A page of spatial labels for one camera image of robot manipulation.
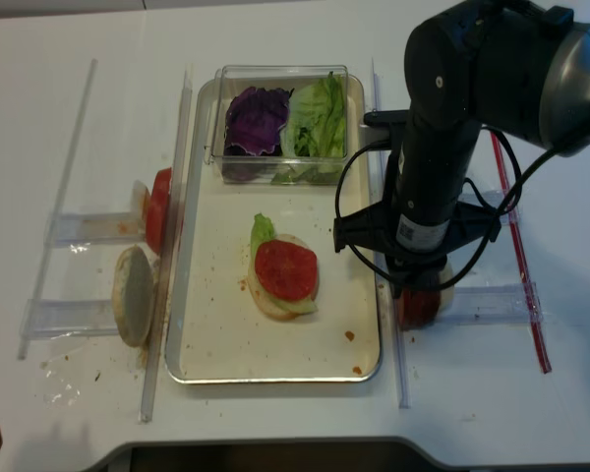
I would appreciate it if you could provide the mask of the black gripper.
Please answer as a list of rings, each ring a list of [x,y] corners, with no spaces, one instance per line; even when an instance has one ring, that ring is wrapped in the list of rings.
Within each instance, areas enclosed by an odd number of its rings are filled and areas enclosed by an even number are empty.
[[[443,285],[452,278],[447,256],[424,265],[400,261],[392,256],[385,256],[384,259],[387,273],[392,278],[389,283],[391,297],[395,300],[405,292],[444,291]]]

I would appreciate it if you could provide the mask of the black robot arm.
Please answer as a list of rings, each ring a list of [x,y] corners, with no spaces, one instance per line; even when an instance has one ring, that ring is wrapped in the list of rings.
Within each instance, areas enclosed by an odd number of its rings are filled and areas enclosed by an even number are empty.
[[[590,24],[530,1],[464,1],[426,20],[404,53],[410,107],[390,200],[387,278],[442,290],[454,250],[494,241],[530,171],[516,169],[498,206],[462,209],[478,137],[489,131],[569,157],[590,146]]]

